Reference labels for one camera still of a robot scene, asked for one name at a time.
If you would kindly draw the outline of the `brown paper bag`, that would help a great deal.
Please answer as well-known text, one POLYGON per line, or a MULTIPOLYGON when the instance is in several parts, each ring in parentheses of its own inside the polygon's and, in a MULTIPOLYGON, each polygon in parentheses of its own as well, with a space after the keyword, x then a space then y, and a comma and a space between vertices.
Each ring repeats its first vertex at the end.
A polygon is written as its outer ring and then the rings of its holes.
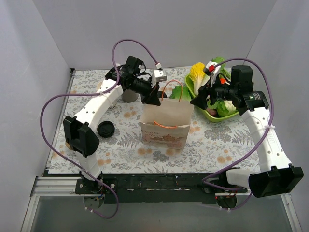
POLYGON ((183 150, 189 134, 194 106, 189 101, 159 97, 160 106, 146 104, 140 118, 141 140, 145 145, 183 150))

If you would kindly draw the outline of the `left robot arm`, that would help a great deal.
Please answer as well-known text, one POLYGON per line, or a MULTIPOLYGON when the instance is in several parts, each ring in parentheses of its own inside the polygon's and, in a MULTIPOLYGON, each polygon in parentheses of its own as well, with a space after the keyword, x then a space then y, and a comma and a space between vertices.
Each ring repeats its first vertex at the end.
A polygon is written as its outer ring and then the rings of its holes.
POLYGON ((142 60, 129 56, 124 65, 111 68, 98 88, 97 96, 73 117, 67 116, 63 121, 66 143, 77 152, 81 175, 88 179, 86 187, 92 193, 100 192, 103 187, 102 180, 98 178, 101 170, 95 152, 99 146, 96 130, 104 113, 125 90, 139 94, 144 104, 161 104, 159 84, 153 84, 151 79, 139 78, 143 64, 142 60))

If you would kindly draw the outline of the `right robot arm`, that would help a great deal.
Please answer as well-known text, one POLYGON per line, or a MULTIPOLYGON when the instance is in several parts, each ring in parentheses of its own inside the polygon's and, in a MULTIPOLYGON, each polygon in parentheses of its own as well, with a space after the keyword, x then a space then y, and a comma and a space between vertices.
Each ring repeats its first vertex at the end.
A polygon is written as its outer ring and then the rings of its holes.
POLYGON ((253 151, 259 158, 260 172, 252 173, 232 166, 223 169, 224 177, 218 180, 219 188, 229 192, 235 186, 250 189, 257 198, 291 192, 303 178, 301 167, 295 167, 286 156, 272 125, 273 110, 265 94, 253 89, 253 70, 247 65, 236 65, 231 69, 229 84, 218 78, 217 68, 204 68, 210 80, 198 90, 190 103, 203 110, 207 103, 229 100, 246 123, 254 142, 253 151))

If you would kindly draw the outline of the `romaine lettuce toy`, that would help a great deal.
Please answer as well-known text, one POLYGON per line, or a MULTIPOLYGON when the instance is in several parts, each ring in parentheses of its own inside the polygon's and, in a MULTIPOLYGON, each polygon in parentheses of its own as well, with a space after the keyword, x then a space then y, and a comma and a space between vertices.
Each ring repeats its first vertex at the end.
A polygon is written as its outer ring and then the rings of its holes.
POLYGON ((191 101, 191 95, 187 86, 176 86, 169 97, 170 99, 180 99, 181 101, 191 101))

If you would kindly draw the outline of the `yellow napa cabbage toy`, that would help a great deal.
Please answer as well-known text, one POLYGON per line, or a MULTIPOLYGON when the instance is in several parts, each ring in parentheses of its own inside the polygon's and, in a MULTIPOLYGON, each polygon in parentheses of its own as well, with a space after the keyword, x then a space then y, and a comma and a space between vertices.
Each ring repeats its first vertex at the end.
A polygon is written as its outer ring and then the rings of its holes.
POLYGON ((198 62, 191 67, 190 78, 193 82, 194 94, 198 95, 198 90, 201 86, 205 85, 210 79, 204 72, 205 64, 198 62))

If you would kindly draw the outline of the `green vegetable tray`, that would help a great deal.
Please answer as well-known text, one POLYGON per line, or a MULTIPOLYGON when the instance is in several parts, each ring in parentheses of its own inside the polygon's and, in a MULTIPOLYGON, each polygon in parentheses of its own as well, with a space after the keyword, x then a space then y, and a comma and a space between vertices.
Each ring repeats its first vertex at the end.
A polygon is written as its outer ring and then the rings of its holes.
MULTIPOLYGON (((190 98, 193 99, 195 97, 195 94, 193 92, 194 90, 194 85, 193 85, 193 81, 191 80, 190 78, 190 74, 188 74, 185 79, 184 79, 184 82, 188 88, 188 91, 190 93, 190 98)), ((239 113, 238 111, 236 111, 235 113, 233 114, 230 114, 230 115, 227 115, 227 116, 223 116, 221 117, 218 112, 216 110, 210 110, 210 111, 207 111, 207 110, 202 110, 201 108, 199 107, 195 107, 197 110, 199 110, 204 116, 206 119, 208 119, 209 121, 211 122, 220 122, 220 121, 224 121, 224 120, 227 120, 229 118, 232 118, 234 116, 237 116, 239 113)))

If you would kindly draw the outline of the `grey straw holder cup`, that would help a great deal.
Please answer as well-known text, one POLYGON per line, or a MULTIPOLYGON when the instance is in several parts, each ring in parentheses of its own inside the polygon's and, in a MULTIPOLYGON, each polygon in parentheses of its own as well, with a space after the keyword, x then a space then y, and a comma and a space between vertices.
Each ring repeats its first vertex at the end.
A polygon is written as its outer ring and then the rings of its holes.
POLYGON ((127 102, 127 103, 131 103, 131 102, 134 102, 138 99, 139 97, 139 94, 132 91, 132 90, 125 90, 123 92, 123 94, 121 95, 121 98, 124 102, 127 102))

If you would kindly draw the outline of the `green napa cabbage toy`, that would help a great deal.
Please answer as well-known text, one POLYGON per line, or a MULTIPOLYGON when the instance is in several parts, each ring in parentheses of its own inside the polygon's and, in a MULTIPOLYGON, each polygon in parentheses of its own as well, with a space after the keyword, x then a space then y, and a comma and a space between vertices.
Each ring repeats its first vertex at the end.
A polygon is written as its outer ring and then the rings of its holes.
POLYGON ((212 62, 216 62, 216 63, 223 62, 224 60, 225 60, 224 57, 215 57, 215 58, 212 58, 212 62))

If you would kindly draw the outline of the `stack of paper cups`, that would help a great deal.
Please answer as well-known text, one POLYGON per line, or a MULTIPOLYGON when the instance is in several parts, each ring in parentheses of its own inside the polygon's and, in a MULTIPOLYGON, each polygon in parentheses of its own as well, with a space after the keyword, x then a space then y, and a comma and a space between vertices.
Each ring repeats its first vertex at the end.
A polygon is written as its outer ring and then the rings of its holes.
MULTIPOLYGON (((96 91, 99 91, 101 89, 101 85, 102 85, 102 81, 100 81, 97 86, 96 86, 96 91)), ((109 110, 114 109, 117 106, 117 101, 113 101, 113 103, 110 105, 110 107, 108 108, 109 110)))

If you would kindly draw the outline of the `floral table mat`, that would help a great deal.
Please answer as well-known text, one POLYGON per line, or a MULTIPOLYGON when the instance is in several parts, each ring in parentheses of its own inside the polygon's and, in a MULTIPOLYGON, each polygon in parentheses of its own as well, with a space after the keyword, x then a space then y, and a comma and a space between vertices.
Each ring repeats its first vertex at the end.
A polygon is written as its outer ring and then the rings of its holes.
MULTIPOLYGON (((76 71, 71 93, 96 92, 96 85, 108 70, 76 71)), ((115 126, 110 138, 101 138, 96 155, 103 173, 206 173, 216 172, 240 159, 253 147, 249 130, 238 115, 221 122, 210 122, 198 110, 191 117, 184 150, 156 148, 141 141, 142 103, 126 103, 121 97, 100 120, 115 126)), ((65 145, 62 122, 53 147, 62 155, 78 162, 76 154, 65 145)), ((79 168, 53 152, 48 162, 49 174, 78 174, 79 168)))

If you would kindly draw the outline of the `cardboard cup carrier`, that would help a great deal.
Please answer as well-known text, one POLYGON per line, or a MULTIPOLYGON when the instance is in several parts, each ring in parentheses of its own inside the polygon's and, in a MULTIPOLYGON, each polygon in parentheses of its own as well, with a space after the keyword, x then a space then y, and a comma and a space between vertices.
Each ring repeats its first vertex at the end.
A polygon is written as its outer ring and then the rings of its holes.
POLYGON ((73 147, 69 143, 65 142, 65 145, 68 149, 73 150, 73 147))

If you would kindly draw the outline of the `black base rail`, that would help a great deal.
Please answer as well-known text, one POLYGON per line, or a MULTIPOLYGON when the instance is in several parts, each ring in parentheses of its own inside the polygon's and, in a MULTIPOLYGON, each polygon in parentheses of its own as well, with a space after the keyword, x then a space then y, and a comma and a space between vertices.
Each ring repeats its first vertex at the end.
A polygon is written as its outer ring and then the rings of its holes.
POLYGON ((215 203, 224 190, 203 183, 207 173, 101 174, 102 183, 84 177, 77 180, 75 193, 98 194, 106 204, 120 203, 215 203))

